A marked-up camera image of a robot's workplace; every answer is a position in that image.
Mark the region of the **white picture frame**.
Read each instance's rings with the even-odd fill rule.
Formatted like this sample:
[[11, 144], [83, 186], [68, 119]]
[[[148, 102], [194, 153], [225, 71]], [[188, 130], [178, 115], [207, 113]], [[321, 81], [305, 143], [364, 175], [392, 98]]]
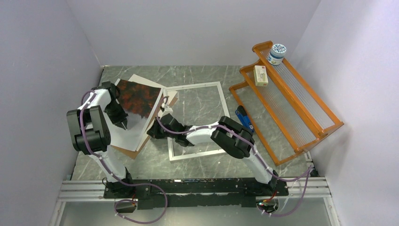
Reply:
[[[183, 125], [208, 125], [222, 116], [230, 116], [218, 81], [167, 87], [163, 94], [169, 97], [172, 115]], [[182, 147], [172, 138], [168, 138], [168, 152], [171, 162], [226, 154], [213, 142]]]

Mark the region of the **red and white photo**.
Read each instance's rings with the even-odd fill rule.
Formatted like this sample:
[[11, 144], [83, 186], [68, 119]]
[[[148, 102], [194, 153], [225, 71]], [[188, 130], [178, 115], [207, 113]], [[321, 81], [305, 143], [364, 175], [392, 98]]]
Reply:
[[162, 88], [121, 79], [116, 86], [120, 90], [118, 101], [128, 116], [126, 129], [109, 122], [111, 145], [136, 151], [162, 97]]

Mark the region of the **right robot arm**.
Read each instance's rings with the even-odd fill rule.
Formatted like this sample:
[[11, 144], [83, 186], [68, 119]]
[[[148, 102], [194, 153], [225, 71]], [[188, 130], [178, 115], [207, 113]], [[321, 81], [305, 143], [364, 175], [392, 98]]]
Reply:
[[278, 174], [258, 152], [253, 133], [228, 116], [209, 125], [194, 126], [183, 125], [167, 113], [154, 120], [147, 135], [154, 139], [171, 138], [183, 147], [214, 142], [228, 155], [245, 163], [259, 182], [262, 194], [271, 195], [277, 189]]

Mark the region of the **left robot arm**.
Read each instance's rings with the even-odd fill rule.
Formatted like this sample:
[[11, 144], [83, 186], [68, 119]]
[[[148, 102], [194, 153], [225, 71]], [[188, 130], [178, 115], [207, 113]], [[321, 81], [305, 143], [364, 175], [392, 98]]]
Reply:
[[118, 102], [120, 91], [107, 81], [86, 92], [78, 109], [67, 112], [67, 122], [74, 149], [92, 158], [105, 173], [105, 190], [112, 195], [128, 198], [135, 185], [127, 168], [112, 150], [111, 133], [106, 118], [114, 126], [127, 128], [127, 113]]

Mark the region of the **brown backing board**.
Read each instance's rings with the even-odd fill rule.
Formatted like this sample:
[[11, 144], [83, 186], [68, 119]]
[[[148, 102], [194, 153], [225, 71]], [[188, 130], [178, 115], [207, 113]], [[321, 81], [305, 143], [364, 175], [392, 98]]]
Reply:
[[[172, 107], [178, 100], [177, 91], [171, 91], [169, 93], [168, 105]], [[147, 135], [146, 133], [143, 135], [142, 140], [139, 143], [139, 146], [134, 150], [128, 150], [121, 147], [117, 147], [111, 145], [114, 149], [118, 150], [119, 152], [125, 154], [126, 156], [130, 157], [131, 159], [135, 159], [141, 150], [144, 148], [145, 144], [150, 140], [151, 136]]]

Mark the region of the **blue stapler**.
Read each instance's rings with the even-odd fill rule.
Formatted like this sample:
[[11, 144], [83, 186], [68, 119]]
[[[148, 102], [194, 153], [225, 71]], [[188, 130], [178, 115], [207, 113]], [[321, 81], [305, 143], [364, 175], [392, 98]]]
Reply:
[[244, 127], [248, 128], [252, 133], [255, 132], [251, 120], [249, 119], [248, 113], [242, 105], [239, 105], [237, 107], [235, 114]]

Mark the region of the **small cream box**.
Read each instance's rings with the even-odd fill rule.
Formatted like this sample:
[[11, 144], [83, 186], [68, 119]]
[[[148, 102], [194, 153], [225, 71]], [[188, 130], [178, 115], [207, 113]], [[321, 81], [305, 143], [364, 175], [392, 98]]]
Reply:
[[266, 66], [264, 65], [255, 65], [253, 68], [255, 85], [264, 87], [268, 85], [268, 76], [266, 71]]

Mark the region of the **orange wooden shelf rack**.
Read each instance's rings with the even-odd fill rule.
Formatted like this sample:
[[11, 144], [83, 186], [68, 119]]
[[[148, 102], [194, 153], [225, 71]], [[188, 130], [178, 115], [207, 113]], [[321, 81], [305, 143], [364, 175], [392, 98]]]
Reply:
[[[244, 80], [231, 86], [229, 91], [237, 103], [243, 106], [237, 91], [249, 88], [260, 101], [260, 108], [271, 116], [282, 132], [291, 147], [286, 158], [275, 154], [252, 114], [248, 114], [255, 133], [274, 164], [278, 166], [307, 153], [342, 127], [344, 122], [332, 112], [288, 60], [284, 58], [279, 65], [272, 65], [267, 61], [272, 45], [273, 42], [269, 40], [252, 47], [259, 59], [240, 69]], [[255, 65], [266, 66], [269, 82], [267, 86], [255, 85]]]

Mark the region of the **blue white round jar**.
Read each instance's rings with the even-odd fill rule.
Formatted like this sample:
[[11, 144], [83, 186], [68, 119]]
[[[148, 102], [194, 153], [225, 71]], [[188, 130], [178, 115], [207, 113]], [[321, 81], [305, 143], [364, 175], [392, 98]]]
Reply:
[[267, 55], [267, 61], [272, 65], [279, 65], [282, 63], [287, 48], [282, 44], [273, 44]]

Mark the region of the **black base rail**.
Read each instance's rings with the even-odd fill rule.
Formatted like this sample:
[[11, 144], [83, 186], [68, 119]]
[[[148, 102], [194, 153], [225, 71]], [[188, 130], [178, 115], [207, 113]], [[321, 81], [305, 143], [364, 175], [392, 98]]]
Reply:
[[108, 182], [103, 178], [105, 199], [134, 199], [138, 210], [167, 207], [229, 206], [255, 207], [256, 202], [288, 196], [287, 184], [273, 178], [262, 184], [255, 178], [202, 178], [133, 180]]

